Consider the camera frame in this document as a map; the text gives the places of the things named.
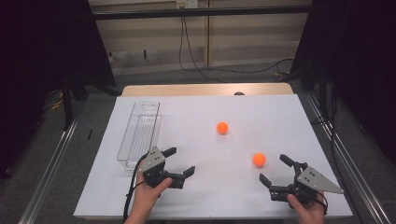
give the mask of transparent tray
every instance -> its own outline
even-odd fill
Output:
[[[136,102],[129,118],[117,160],[125,171],[133,171],[137,161],[157,146],[161,125],[159,102]]]

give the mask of orange ball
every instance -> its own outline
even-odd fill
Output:
[[[265,156],[260,152],[254,154],[253,163],[259,167],[262,167],[265,164]]]
[[[218,124],[218,132],[221,134],[226,134],[228,130],[228,125],[226,122],[222,121]]]

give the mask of aluminum rail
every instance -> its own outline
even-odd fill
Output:
[[[69,128],[63,132],[61,140],[59,141],[58,146],[56,147],[52,158],[49,161],[49,165],[41,177],[37,188],[35,189],[35,193],[23,211],[21,219],[18,222],[19,224],[35,223],[35,219],[38,215],[38,212],[40,211],[41,205],[43,204],[44,199],[50,190],[50,183],[56,175],[56,171],[58,170],[59,164],[61,163],[62,157],[64,156],[64,152],[66,151],[70,139],[73,136],[74,130],[77,127],[79,118],[81,117],[84,108],[84,103],[81,103],[81,106],[79,107],[78,112],[72,120]]]
[[[202,16],[232,16],[232,15],[258,15],[258,14],[290,14],[308,13],[311,11],[323,11],[335,8],[336,5],[312,7],[312,6],[287,6],[287,7],[226,7],[226,8],[187,8],[187,9],[164,9],[144,11],[108,11],[94,12],[92,14],[60,14],[43,15],[44,19],[51,20],[125,20],[147,18],[171,18],[171,17],[202,17]]]
[[[315,96],[313,94],[307,94],[306,98],[308,99],[309,104],[311,104],[315,115],[319,118],[320,121],[324,121],[324,119],[322,119],[320,109],[318,107],[319,105],[318,100],[315,98]],[[332,140],[332,125],[330,124],[330,122],[323,122],[321,126],[324,132],[329,137],[329,140]],[[349,177],[351,178],[353,184],[355,185],[356,189],[361,195],[364,203],[366,204],[367,208],[372,214],[375,223],[378,224],[392,223],[389,220],[381,202],[375,196],[375,193],[370,188],[370,186],[364,179],[363,175],[359,171],[358,167],[356,166],[355,162],[350,157],[349,153],[347,152],[347,148],[342,143],[340,137],[336,132],[334,132],[333,134],[334,134],[334,138],[333,138],[334,150],[337,156],[339,157],[341,163],[343,163],[344,167],[346,168]]]

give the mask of human hand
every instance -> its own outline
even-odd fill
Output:
[[[317,193],[317,200],[323,202],[323,197]],[[288,201],[290,205],[298,213],[299,224],[323,224],[324,223],[324,207],[317,202],[310,202],[302,205],[297,198],[289,194]]]
[[[157,202],[161,193],[172,184],[172,178],[166,178],[156,188],[150,187],[141,172],[136,175],[136,189],[134,190],[134,203],[125,224],[144,224],[149,217],[152,207]]]

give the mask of white surface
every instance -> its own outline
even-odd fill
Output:
[[[119,97],[75,216],[121,217],[132,173],[117,162],[135,101],[159,101],[163,120],[158,147],[177,147],[165,169],[181,174],[195,165],[184,189],[168,189],[156,203],[152,219],[287,218],[296,214],[287,203],[272,202],[259,181],[263,173],[276,186],[291,184],[294,171],[279,159],[307,162],[337,183],[297,95]],[[226,121],[226,135],[217,133]],[[267,162],[251,159],[262,152]],[[344,195],[325,193],[327,217],[352,213]]]

